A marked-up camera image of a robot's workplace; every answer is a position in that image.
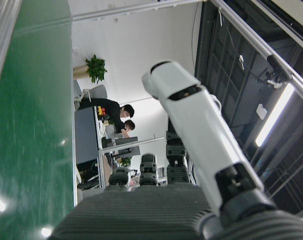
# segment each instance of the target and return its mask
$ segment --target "ceiling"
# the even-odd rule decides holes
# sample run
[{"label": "ceiling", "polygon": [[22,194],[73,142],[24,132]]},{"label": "ceiling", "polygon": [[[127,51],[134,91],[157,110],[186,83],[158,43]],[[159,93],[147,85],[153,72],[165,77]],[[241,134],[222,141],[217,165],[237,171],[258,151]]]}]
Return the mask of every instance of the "ceiling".
[{"label": "ceiling", "polygon": [[[226,3],[303,77],[303,49],[293,39],[251,1]],[[267,83],[273,68],[226,18],[220,25],[218,10],[209,1],[202,4],[200,24],[195,77],[221,101],[222,115],[266,193],[280,209],[303,216],[303,101],[294,93],[258,148],[255,139],[264,120],[256,109],[262,104],[270,113],[283,88]]]}]

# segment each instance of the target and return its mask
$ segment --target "green panel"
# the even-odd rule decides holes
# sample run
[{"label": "green panel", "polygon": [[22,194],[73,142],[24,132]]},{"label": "green panel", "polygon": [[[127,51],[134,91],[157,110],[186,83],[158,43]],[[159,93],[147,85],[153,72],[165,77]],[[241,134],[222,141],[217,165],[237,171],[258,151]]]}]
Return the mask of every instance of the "green panel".
[{"label": "green panel", "polygon": [[37,240],[74,206],[71,14],[24,0],[0,79],[0,240]]}]

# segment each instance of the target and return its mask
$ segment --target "green plant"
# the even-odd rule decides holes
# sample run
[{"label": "green plant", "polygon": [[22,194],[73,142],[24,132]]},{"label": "green plant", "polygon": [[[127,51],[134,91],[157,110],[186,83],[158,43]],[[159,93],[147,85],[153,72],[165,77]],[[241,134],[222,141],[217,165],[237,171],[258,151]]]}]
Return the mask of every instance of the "green plant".
[{"label": "green plant", "polygon": [[94,54],[90,60],[86,57],[85,61],[88,66],[86,73],[89,74],[91,82],[94,84],[96,81],[98,83],[99,81],[104,80],[104,75],[107,73],[107,70],[105,69],[105,60],[97,58],[96,54]]},{"label": "green plant", "polygon": [[122,167],[130,167],[131,166],[131,157],[122,157],[120,161],[120,165]]}]

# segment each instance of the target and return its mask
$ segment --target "aluminum rail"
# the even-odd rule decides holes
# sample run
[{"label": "aluminum rail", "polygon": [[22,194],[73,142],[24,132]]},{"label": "aluminum rail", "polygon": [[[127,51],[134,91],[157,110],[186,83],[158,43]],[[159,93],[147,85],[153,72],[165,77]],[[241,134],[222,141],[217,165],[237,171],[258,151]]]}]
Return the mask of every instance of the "aluminum rail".
[{"label": "aluminum rail", "polygon": [[237,15],[224,1],[210,0],[228,19],[228,21],[240,32],[240,34],[257,50],[257,52],[267,60],[267,57],[274,56],[283,69],[290,71],[292,75],[291,83],[295,87],[295,92],[303,100],[303,78],[282,58],[271,46],[269,46],[240,16]]},{"label": "aluminum rail", "polygon": [[165,137],[162,136],[162,137],[152,138],[152,139],[143,140],[143,141],[133,141],[133,142],[129,142],[129,143],[119,144],[116,146],[105,147],[102,149],[102,153],[105,154],[105,153],[109,153],[109,152],[113,152],[113,151],[133,148],[133,147],[137,147],[139,145],[149,144],[149,143],[152,143],[155,141],[163,140],[164,138]]},{"label": "aluminum rail", "polygon": [[273,20],[282,30],[292,37],[303,48],[303,40],[298,37],[291,29],[289,29],[278,17],[271,13],[261,2],[258,0],[251,0],[260,10],[262,10],[271,20]]},{"label": "aluminum rail", "polygon": [[22,0],[0,0],[0,77]]},{"label": "aluminum rail", "polygon": [[167,7],[176,7],[178,5],[183,4],[191,4],[202,2],[202,0],[168,0],[162,2],[153,2],[153,3],[146,3],[146,4],[139,4],[139,5],[132,5],[132,6],[124,6],[124,7],[117,7],[117,8],[110,8],[106,10],[100,11],[93,11],[83,14],[77,14],[72,16],[72,23],[79,23],[83,21],[90,21],[90,20],[100,20],[106,17],[115,17],[119,15],[130,15],[133,13],[145,12],[149,10],[158,10],[161,8]]}]

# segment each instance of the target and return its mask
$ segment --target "office desk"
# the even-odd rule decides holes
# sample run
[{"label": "office desk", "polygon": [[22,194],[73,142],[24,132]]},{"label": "office desk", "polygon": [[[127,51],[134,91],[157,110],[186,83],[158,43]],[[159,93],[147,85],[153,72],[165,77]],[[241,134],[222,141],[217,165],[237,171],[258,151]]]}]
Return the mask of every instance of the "office desk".
[{"label": "office desk", "polygon": [[104,165],[107,164],[103,155],[102,137],[104,137],[104,126],[98,120],[97,108],[88,107],[75,112],[75,146],[76,164],[82,164],[94,159],[98,163],[99,187],[106,187]]}]

